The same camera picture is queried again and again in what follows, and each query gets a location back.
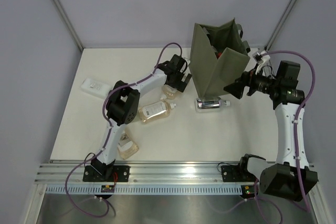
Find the clear amber soap pouch bottle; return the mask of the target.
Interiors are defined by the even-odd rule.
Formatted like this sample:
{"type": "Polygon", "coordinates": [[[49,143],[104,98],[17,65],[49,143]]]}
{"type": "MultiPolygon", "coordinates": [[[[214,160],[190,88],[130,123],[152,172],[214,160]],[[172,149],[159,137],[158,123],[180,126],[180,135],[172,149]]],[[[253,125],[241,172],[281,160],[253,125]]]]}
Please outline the clear amber soap pouch bottle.
{"type": "Polygon", "coordinates": [[[175,88],[172,88],[168,85],[162,87],[161,100],[174,100],[179,94],[179,91],[175,88]]]}

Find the green Fairy dish soap bottle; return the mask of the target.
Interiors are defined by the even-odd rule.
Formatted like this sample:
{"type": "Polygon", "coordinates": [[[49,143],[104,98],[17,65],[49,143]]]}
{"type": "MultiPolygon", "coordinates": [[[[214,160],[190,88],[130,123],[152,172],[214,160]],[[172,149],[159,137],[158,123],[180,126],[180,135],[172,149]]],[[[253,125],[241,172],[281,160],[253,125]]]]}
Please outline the green Fairy dish soap bottle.
{"type": "Polygon", "coordinates": [[[221,57],[221,55],[222,55],[222,52],[216,52],[215,53],[215,56],[216,56],[217,59],[219,59],[221,57]]]}

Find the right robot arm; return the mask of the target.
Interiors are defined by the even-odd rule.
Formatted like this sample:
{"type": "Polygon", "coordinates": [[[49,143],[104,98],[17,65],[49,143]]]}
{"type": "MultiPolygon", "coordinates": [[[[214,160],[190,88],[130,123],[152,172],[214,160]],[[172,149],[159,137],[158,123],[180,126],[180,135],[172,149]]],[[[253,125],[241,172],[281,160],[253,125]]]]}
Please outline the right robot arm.
{"type": "Polygon", "coordinates": [[[241,99],[244,88],[248,96],[256,91],[269,95],[278,125],[276,162],[269,165],[265,158],[245,154],[238,164],[243,180],[258,179],[261,192],[299,202],[318,182],[318,174],[310,170],[303,141],[302,119],[305,93],[297,89],[300,65],[281,61],[274,78],[263,76],[257,68],[245,71],[224,91],[241,99]]]}

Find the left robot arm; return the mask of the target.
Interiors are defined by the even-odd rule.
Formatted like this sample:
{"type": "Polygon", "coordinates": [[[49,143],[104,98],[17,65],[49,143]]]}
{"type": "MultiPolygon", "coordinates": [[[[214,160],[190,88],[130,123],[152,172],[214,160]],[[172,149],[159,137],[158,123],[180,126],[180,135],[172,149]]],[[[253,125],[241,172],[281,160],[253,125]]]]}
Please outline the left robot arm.
{"type": "Polygon", "coordinates": [[[107,121],[106,139],[89,165],[95,179],[105,182],[112,177],[119,140],[125,126],[134,120],[140,98],[164,85],[184,92],[192,76],[185,75],[187,67],[186,59],[173,55],[171,60],[158,64],[148,76],[139,81],[125,83],[120,80],[115,83],[102,108],[103,117],[107,121]]]}

